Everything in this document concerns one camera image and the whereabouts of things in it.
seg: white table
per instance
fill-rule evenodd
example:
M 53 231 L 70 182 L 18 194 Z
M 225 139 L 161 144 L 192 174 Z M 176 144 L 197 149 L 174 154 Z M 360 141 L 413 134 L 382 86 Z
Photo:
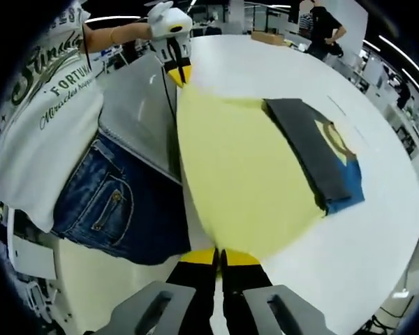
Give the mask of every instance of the white table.
M 419 186 L 402 144 L 363 94 L 308 54 L 248 36 L 205 36 L 192 40 L 191 62 L 191 82 L 220 96 L 303 99 L 335 123 L 358 155 L 366 201 L 261 260 L 273 284 L 321 310 L 338 335 L 353 334 L 390 295 L 419 237 Z M 202 244 L 197 237 L 191 235 L 194 248 Z M 211 325 L 225 335 L 220 282 L 214 301 Z

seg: denim shorts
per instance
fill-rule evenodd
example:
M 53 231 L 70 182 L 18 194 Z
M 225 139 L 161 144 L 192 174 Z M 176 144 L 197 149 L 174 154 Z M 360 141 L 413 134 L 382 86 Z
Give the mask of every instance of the denim shorts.
M 191 250 L 182 187 L 100 133 L 57 200 L 52 232 L 142 265 Z

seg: white wall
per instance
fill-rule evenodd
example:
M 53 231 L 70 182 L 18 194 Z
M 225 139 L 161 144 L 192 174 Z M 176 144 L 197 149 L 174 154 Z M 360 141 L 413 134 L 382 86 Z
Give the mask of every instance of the white wall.
M 244 27 L 245 27 L 244 0 L 230 0 L 230 5 L 228 7 L 228 22 L 240 23 L 242 26 L 242 30 L 244 30 Z
M 268 27 L 276 28 L 278 34 L 286 35 L 286 31 L 298 32 L 298 25 L 288 21 L 288 14 L 280 13 L 279 16 L 268 17 Z
M 223 6 L 208 5 L 208 17 L 214 17 L 216 21 L 223 22 Z
M 343 49 L 359 54 L 365 39 L 368 12 L 354 0 L 341 0 L 337 2 L 332 14 L 348 31 L 339 40 L 339 44 Z

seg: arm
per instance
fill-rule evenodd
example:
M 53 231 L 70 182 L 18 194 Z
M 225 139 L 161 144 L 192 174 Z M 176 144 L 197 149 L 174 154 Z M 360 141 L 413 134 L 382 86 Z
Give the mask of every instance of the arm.
M 345 27 L 343 27 L 343 26 L 340 26 L 340 27 L 337 29 L 337 31 L 335 32 L 335 34 L 334 34 L 334 36 L 333 36 L 333 37 L 331 37 L 331 38 L 326 38 L 326 39 L 325 39 L 326 44 L 331 45 L 331 44 L 333 44 L 334 42 L 337 42 L 337 40 L 338 40 L 339 38 L 343 37 L 343 36 L 344 36 L 344 34 L 346 34 L 346 28 L 345 28 Z
M 339 38 L 342 38 L 344 35 L 346 34 L 346 28 L 341 26 L 337 29 L 337 31 L 335 32 L 334 36 L 332 37 L 333 41 L 335 42 L 337 41 Z
M 111 47 L 114 44 L 124 44 L 141 38 L 149 40 L 152 32 L 148 23 L 130 23 L 124 26 L 113 28 L 90 29 L 84 24 L 84 42 L 87 44 L 88 52 L 98 52 Z

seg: black cable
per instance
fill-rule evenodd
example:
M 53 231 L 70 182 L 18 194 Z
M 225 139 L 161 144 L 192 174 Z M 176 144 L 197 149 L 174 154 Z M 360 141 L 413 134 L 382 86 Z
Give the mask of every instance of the black cable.
M 366 332 L 371 331 L 372 328 L 372 320 L 366 321 L 366 323 L 360 328 L 360 330 L 365 330 Z
M 163 78 L 163 85 L 165 87 L 166 98 L 168 99 L 168 104 L 170 108 L 170 113 L 172 118 L 174 119 L 175 125 L 177 125 L 177 119 L 175 118 L 174 108 L 172 108 L 172 103 L 170 102 L 169 92 L 168 92 L 168 85 L 166 84 L 166 77 L 165 77 L 165 69 L 161 67 L 161 77 Z
M 382 329 L 382 330 L 384 331 L 384 334 L 385 334 L 385 335 L 386 335 L 386 334 L 388 334 L 388 330 L 396 330 L 396 329 L 395 329 L 395 328 L 393 328 L 393 327 L 389 327 L 389 326 L 387 326 L 387 325 L 384 325 L 382 322 L 380 322 L 380 321 L 378 320 L 378 318 L 377 318 L 375 315 L 373 315 L 373 316 L 372 316 L 371 320 L 372 320 L 372 324 L 373 324 L 375 327 Z
M 381 309 L 382 311 L 384 311 L 385 313 L 387 313 L 388 315 L 392 316 L 393 318 L 396 318 L 396 319 L 402 319 L 402 318 L 405 316 L 406 311 L 407 311 L 407 310 L 408 310 L 408 308 L 410 307 L 411 302 L 413 301 L 413 299 L 414 299 L 414 296 L 412 296 L 412 297 L 411 297 L 411 299 L 410 299 L 410 301 L 408 301 L 408 304 L 406 305 L 406 307 L 405 307 L 404 311 L 402 312 L 402 314 L 401 314 L 400 316 L 397 316 L 397 315 L 394 315 L 394 314 L 392 314 L 392 313 L 388 312 L 388 311 L 387 311 L 386 309 L 384 309 L 383 307 L 380 307 L 380 309 Z
M 90 56 L 89 56 L 89 50 L 87 48 L 87 43 L 86 43 L 86 39 L 85 39 L 85 31 L 84 31 L 84 26 L 82 26 L 82 38 L 83 40 L 83 44 L 84 44 L 84 51 L 85 54 L 87 55 L 87 65 L 89 66 L 89 70 L 91 70 L 91 64 L 90 64 Z

